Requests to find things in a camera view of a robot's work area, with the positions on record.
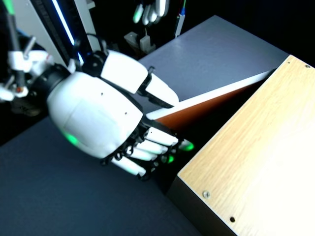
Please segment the light strip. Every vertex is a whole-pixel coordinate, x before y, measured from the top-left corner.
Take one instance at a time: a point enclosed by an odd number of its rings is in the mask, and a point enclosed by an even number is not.
[[[59,4],[58,4],[57,0],[52,0],[52,2],[53,2],[53,4],[54,4],[54,6],[55,6],[55,9],[56,9],[56,11],[57,11],[57,13],[58,13],[58,16],[59,16],[61,22],[62,22],[62,24],[63,24],[63,27],[64,27],[64,29],[65,29],[65,32],[67,33],[67,35],[68,35],[68,37],[69,37],[69,39],[70,39],[70,42],[72,43],[72,45],[74,45],[73,36],[72,36],[72,34],[71,34],[71,32],[70,32],[70,29],[69,29],[69,27],[68,27],[68,25],[67,25],[67,22],[65,21],[65,19],[64,19],[64,17],[63,17],[63,13],[61,12],[61,9],[60,9],[60,7],[59,7]],[[78,53],[78,56],[79,56],[80,63],[83,64],[83,59],[82,59],[82,57],[81,57],[81,55],[80,55],[79,53]]]

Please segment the gray table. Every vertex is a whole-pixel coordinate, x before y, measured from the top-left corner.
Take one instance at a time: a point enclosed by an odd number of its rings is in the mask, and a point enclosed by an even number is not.
[[[273,69],[286,54],[213,17],[141,60],[181,100]],[[146,111],[155,109],[144,103]],[[0,148],[0,235],[199,235],[154,181],[100,167],[48,118]]]

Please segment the light wood surface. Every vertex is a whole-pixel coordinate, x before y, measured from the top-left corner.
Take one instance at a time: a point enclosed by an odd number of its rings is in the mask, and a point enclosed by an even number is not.
[[[289,56],[178,177],[237,235],[315,235],[315,69]]]

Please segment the robotic hand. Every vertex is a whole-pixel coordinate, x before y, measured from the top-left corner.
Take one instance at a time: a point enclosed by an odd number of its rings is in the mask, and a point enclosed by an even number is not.
[[[169,0],[139,0],[133,16],[133,22],[138,23],[142,17],[142,23],[158,22],[168,11]]]
[[[191,150],[193,144],[149,120],[130,94],[166,108],[176,105],[178,97],[152,68],[99,42],[101,51],[88,55],[83,65],[77,62],[73,71],[54,64],[45,50],[32,50],[31,37],[18,57],[9,52],[11,75],[0,84],[0,99],[31,94],[47,105],[53,123],[73,145],[102,164],[112,162],[147,179],[157,166],[172,162],[178,150]],[[17,66],[30,75],[25,83],[18,84],[12,73]]]

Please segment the green cable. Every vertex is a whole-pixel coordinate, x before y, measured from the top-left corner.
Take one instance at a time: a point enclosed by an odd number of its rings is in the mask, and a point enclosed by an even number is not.
[[[12,4],[12,0],[2,0],[8,13],[11,15],[14,15],[14,8],[13,8],[13,4]]]

